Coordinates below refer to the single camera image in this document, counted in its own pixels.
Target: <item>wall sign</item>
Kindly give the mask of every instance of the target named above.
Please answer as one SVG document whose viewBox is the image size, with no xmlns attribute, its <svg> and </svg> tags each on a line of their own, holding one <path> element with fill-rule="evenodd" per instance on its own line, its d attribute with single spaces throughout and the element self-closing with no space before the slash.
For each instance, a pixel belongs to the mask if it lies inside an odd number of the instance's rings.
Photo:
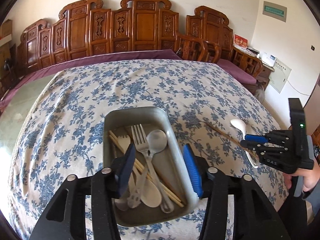
<svg viewBox="0 0 320 240">
<path fill-rule="evenodd" d="M 276 3 L 264 1 L 262 14 L 284 22 L 287 21 L 287 8 Z"/>
</svg>

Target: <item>blue floral tablecloth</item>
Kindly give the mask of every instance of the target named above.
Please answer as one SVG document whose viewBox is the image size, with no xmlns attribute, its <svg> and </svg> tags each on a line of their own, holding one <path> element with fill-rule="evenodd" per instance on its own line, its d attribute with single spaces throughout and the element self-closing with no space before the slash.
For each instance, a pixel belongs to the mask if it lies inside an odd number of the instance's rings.
<svg viewBox="0 0 320 240">
<path fill-rule="evenodd" d="M 215 64 L 182 60 L 129 60 L 72 68 L 58 73 L 31 109 L 13 152 L 9 185 L 11 224 L 28 239 L 37 219 L 69 174 L 85 177 L 102 168 L 104 117 L 112 110 L 165 109 L 179 144 L 190 143 L 227 175 L 251 174 L 276 209 L 287 192 L 280 172 L 254 169 L 245 152 L 204 122 L 240 140 L 230 125 L 240 118 L 248 133 L 279 129 L 270 113 L 233 77 Z M 92 236 L 90 199 L 87 238 Z M 206 201 L 176 220 L 119 227 L 122 239 L 197 239 Z M 231 237 L 229 225 L 226 239 Z"/>
</svg>

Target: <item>metal tray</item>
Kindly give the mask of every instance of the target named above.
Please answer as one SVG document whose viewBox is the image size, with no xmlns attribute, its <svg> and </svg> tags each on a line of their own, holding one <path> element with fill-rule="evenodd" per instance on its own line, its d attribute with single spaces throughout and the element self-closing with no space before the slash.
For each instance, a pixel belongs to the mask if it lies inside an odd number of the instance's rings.
<svg viewBox="0 0 320 240">
<path fill-rule="evenodd" d="M 149 225 L 184 216 L 193 211 L 199 201 L 197 194 L 193 191 L 168 115 L 158 107 L 146 106 L 119 109 L 106 115 L 103 135 L 103 166 L 110 166 L 114 158 L 122 155 L 120 151 L 115 153 L 108 137 L 109 130 L 112 130 L 117 136 L 125 135 L 127 132 L 131 133 L 131 125 L 140 123 L 143 125 L 146 134 L 154 129 L 160 129 L 166 133 L 168 145 L 164 151 L 155 154 L 152 163 L 162 171 L 162 175 L 171 183 L 176 194 L 179 194 L 179 197 L 186 205 L 180 208 L 174 203 L 174 211 L 169 214 L 163 213 L 160 207 L 150 208 L 143 203 L 127 211 L 121 211 L 114 206 L 116 221 L 123 227 Z M 145 163 L 141 153 L 136 152 L 136 158 Z"/>
</svg>

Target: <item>human hand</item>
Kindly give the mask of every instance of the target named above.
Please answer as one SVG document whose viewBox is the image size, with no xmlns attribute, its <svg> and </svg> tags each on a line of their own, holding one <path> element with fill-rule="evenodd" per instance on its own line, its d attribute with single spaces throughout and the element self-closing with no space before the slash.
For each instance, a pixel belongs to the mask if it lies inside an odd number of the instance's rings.
<svg viewBox="0 0 320 240">
<path fill-rule="evenodd" d="M 284 184 L 287 189 L 290 189 L 292 186 L 292 177 L 293 176 L 303 176 L 303 188 L 304 192 L 312 190 L 320 179 L 320 166 L 317 161 L 314 159 L 314 166 L 312 170 L 305 170 L 298 168 L 297 171 L 293 174 L 283 173 Z"/>
</svg>

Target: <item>purple bed sheet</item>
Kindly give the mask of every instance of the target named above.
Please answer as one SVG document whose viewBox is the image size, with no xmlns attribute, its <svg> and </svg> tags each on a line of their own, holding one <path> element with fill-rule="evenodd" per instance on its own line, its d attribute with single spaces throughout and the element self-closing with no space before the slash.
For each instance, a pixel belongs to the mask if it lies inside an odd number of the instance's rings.
<svg viewBox="0 0 320 240">
<path fill-rule="evenodd" d="M 257 80 L 253 76 L 249 75 L 247 72 L 243 71 L 241 68 L 226 59 L 219 59 L 217 65 L 233 76 L 241 84 L 255 85 L 257 83 Z"/>
<path fill-rule="evenodd" d="M 165 50 L 133 51 L 133 52 L 121 52 L 121 53 L 96 55 L 92 57 L 79 58 L 79 59 L 74 59 L 68 62 L 63 62 L 47 68 L 40 69 L 36 72 L 33 72 L 25 76 L 19 82 L 19 84 L 16 85 L 14 89 L 9 91 L 9 93 L 6 95 L 4 100 L 0 101 L 0 109 L 1 111 L 4 111 L 5 108 L 9 105 L 13 96 L 17 93 L 17 91 L 23 85 L 28 84 L 32 81 L 56 74 L 59 71 L 62 71 L 68 68 L 98 64 L 98 63 L 104 63 L 104 62 L 132 60 L 132 59 L 181 59 L 181 58 L 177 54 L 175 54 L 171 49 L 165 49 Z"/>
</svg>

